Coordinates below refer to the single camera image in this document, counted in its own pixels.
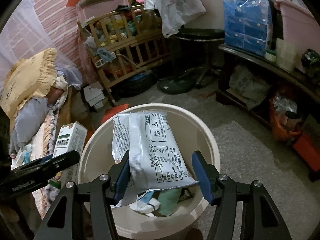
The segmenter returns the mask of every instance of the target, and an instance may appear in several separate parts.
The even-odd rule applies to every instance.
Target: white sheer curtain
[[[23,0],[0,33],[0,91],[5,77],[18,60],[28,59],[47,48],[56,48],[44,30],[33,0]],[[57,63],[75,66],[61,51]]]

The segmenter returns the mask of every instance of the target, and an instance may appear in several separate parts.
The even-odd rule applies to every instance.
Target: concrete floor
[[[293,240],[305,240],[320,221],[320,181],[311,183],[308,168],[297,154],[284,143],[274,141],[272,133],[247,113],[234,106],[215,101],[217,83],[186,94],[165,95],[153,86],[146,92],[123,98],[118,103],[136,106],[146,103],[166,103],[183,107],[200,117],[214,135],[221,159],[221,173],[234,181],[250,183],[260,180],[278,206]],[[93,113],[93,122],[99,125],[105,106]],[[206,239],[215,207],[208,206],[192,224]],[[239,239],[242,204],[238,204],[233,239]],[[180,239],[179,233],[168,239]]]

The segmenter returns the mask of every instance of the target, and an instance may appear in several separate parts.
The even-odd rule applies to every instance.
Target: beige trash can
[[[191,156],[200,150],[208,163],[214,164],[220,171],[220,155],[217,143],[205,123],[193,113],[177,106],[167,104],[146,104],[134,106],[123,112],[166,111],[168,123],[176,139],[183,160],[194,174]],[[101,174],[108,173],[115,163],[111,153],[113,137],[112,119],[106,121],[92,135],[81,156],[78,182],[93,181]],[[207,207],[200,187],[197,186],[194,198],[182,201],[170,217],[155,217],[139,214],[128,206],[113,208],[112,213],[118,234],[123,237],[140,240],[159,239],[175,234],[193,223]],[[85,203],[90,212],[89,203]]]

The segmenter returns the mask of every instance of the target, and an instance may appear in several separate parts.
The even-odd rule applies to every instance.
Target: wooden crib
[[[85,41],[91,36],[97,49],[104,48],[116,56],[112,63],[105,63],[87,48],[113,106],[116,103],[110,93],[112,86],[169,60],[161,17],[143,5],[78,22],[78,27]]]

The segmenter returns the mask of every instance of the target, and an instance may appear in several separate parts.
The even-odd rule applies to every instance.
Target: yellow pillow
[[[43,98],[53,85],[57,72],[53,62],[57,50],[48,48],[27,60],[17,62],[8,73],[0,106],[10,119],[13,130],[18,111],[32,97]]]

